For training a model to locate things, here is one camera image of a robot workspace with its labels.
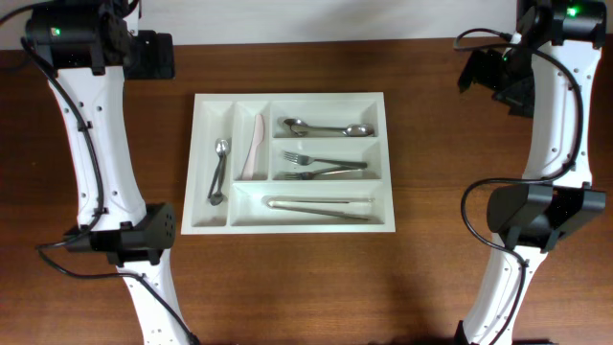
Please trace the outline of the white plastic cutlery tray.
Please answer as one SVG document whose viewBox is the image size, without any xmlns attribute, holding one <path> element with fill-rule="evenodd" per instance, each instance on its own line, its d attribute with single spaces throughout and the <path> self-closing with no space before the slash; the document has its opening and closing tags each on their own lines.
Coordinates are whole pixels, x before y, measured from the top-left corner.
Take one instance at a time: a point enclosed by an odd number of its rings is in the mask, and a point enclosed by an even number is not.
<svg viewBox="0 0 613 345">
<path fill-rule="evenodd" d="M 264 119 L 252 180 L 240 178 L 250 149 L 255 117 Z M 299 137 L 284 125 L 287 118 L 314 127 L 370 125 L 375 134 L 345 137 L 309 134 Z M 228 139 L 222 192 L 212 206 L 207 198 L 218 163 L 216 140 Z M 308 172 L 338 166 L 292 164 L 284 151 L 315 158 L 367 162 L 365 172 L 315 180 L 275 180 L 281 172 Z M 368 198 L 368 221 L 333 218 L 266 207 L 270 196 Z M 184 235 L 246 235 L 290 233 L 393 233 L 396 230 L 384 95 L 366 93 L 197 94 L 187 172 L 181 232 Z"/>
</svg>

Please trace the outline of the pink plastic knife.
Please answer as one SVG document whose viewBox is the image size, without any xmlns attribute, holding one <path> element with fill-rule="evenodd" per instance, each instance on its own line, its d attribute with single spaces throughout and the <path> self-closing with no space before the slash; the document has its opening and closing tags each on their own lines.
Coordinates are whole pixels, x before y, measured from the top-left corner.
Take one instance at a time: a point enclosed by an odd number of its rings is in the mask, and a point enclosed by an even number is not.
<svg viewBox="0 0 613 345">
<path fill-rule="evenodd" d="M 243 166 L 240 178 L 242 180 L 252 180 L 256 168 L 258 148 L 264 139 L 264 119 L 261 114 L 255 117 L 254 131 L 248 155 Z"/>
</svg>

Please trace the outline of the large steel spoon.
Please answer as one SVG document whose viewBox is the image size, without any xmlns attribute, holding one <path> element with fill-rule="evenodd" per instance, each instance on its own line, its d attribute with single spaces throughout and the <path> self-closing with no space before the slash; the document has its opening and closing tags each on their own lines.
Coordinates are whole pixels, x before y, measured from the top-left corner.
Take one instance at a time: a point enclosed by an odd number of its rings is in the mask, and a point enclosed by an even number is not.
<svg viewBox="0 0 613 345">
<path fill-rule="evenodd" d="M 349 125 L 342 128 L 346 130 L 345 137 L 368 137 L 375 134 L 374 128 L 370 125 Z"/>
<path fill-rule="evenodd" d="M 346 136 L 346 130 L 342 127 L 329 126 L 310 126 L 300 119 L 287 118 L 283 120 L 283 125 L 293 134 L 304 137 L 310 133 L 334 133 Z"/>
</svg>

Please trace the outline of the small dark teaspoon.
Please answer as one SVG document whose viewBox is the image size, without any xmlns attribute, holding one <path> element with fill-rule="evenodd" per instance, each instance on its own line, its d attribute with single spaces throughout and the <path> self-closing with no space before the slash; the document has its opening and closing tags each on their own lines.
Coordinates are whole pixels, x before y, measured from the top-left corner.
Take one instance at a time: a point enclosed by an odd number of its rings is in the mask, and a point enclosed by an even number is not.
<svg viewBox="0 0 613 345">
<path fill-rule="evenodd" d="M 223 182 L 225 179 L 226 165 L 227 165 L 227 157 L 224 156 L 221 160 L 221 165 L 220 165 L 219 172 L 218 172 L 216 190 L 210 196 L 210 204 L 212 206 L 219 205 L 224 199 L 222 187 L 223 187 Z"/>
</svg>

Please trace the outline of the steel tongs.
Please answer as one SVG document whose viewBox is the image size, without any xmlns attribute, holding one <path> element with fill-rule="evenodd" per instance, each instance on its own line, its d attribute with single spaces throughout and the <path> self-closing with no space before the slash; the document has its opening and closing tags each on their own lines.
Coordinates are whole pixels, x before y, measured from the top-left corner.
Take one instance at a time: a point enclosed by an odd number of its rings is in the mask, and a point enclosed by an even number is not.
<svg viewBox="0 0 613 345">
<path fill-rule="evenodd" d="M 368 221 L 373 201 L 368 198 L 316 198 L 270 196 L 262 203 L 273 210 L 283 210 L 340 219 Z"/>
</svg>

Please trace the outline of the small steel spoon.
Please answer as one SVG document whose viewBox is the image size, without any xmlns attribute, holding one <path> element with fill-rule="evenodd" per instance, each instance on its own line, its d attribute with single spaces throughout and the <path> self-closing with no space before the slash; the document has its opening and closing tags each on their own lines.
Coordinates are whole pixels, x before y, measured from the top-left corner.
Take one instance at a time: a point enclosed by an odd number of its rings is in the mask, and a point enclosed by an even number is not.
<svg viewBox="0 0 613 345">
<path fill-rule="evenodd" d="M 231 144 L 228 139 L 219 138 L 216 140 L 216 154 L 218 156 L 218 163 L 217 163 L 217 166 L 214 172 L 214 176 L 213 176 L 213 180 L 212 180 L 212 183 L 209 189 L 209 193 L 207 195 L 209 202 L 210 202 L 210 196 L 216 190 L 216 184 L 217 184 L 219 168 L 221 165 L 221 160 L 224 156 L 226 156 L 228 159 L 230 152 L 231 152 Z"/>
</svg>

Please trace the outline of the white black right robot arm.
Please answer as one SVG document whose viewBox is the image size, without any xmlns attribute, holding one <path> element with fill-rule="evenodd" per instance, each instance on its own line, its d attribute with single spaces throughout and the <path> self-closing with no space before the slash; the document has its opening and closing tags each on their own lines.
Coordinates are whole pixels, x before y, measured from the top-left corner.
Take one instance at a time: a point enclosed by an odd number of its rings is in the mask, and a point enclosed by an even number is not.
<svg viewBox="0 0 613 345">
<path fill-rule="evenodd" d="M 457 344 L 509 344 L 530 281 L 556 245 L 599 216 L 588 128 L 602 57 L 602 1 L 521 1 L 513 33 L 468 48 L 458 86 L 480 84 L 533 122 L 528 163 L 518 178 L 490 177 L 490 257 L 479 294 L 454 335 Z"/>
</svg>

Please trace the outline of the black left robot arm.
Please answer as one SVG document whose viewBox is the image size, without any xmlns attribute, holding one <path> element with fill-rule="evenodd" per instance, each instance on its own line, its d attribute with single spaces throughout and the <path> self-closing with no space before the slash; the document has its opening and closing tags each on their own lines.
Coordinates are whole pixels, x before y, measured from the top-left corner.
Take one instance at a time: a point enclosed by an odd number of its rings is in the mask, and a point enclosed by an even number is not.
<svg viewBox="0 0 613 345">
<path fill-rule="evenodd" d="M 194 344 L 170 270 L 175 213 L 144 201 L 126 137 L 125 82 L 175 75 L 171 36 L 140 30 L 140 16 L 135 1 L 36 4 L 22 45 L 57 99 L 76 174 L 77 222 L 60 246 L 105 255 L 146 344 Z"/>
</svg>

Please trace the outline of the steel fork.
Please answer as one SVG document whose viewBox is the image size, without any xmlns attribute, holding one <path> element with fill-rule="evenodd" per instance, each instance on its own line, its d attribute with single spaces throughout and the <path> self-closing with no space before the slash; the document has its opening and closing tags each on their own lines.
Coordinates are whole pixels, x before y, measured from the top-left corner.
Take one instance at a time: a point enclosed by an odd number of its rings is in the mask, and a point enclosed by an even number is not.
<svg viewBox="0 0 613 345">
<path fill-rule="evenodd" d="M 279 172 L 274 179 L 275 180 L 315 180 L 320 177 L 334 176 L 344 173 L 363 173 L 365 168 L 326 168 L 308 172 Z"/>
<path fill-rule="evenodd" d="M 315 158 L 315 157 L 311 157 L 308 155 L 304 155 L 304 154 L 300 154 L 296 152 L 290 152 L 290 151 L 284 151 L 282 153 L 282 157 L 284 160 L 292 164 L 300 165 L 300 166 L 308 166 L 313 163 L 324 163 L 324 164 L 330 164 L 330 165 L 334 165 L 338 167 L 353 168 L 353 169 L 366 169 L 368 167 L 367 162 L 355 162 L 355 161 L 333 160 L 333 159 L 326 159 L 326 158 Z"/>
</svg>

